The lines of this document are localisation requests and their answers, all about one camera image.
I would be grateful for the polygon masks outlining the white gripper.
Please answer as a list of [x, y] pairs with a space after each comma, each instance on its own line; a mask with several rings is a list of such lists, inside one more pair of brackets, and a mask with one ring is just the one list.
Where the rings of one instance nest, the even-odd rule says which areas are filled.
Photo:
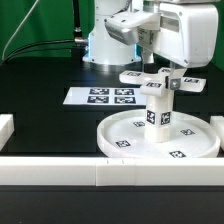
[[145, 48], [141, 53], [143, 71], [157, 72], [153, 53], [178, 64], [171, 65], [166, 76], [166, 88], [178, 90], [186, 72], [183, 67], [203, 67], [211, 61], [217, 38], [218, 12], [212, 4], [161, 3], [160, 10], [158, 31], [139, 29], [138, 45]]

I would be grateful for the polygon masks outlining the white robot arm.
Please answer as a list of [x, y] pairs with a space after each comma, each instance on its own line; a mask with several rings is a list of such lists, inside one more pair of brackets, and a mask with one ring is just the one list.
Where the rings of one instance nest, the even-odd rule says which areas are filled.
[[216, 0], [95, 0], [86, 64], [119, 70], [120, 81], [199, 92], [203, 79], [187, 69], [212, 59], [218, 31]]

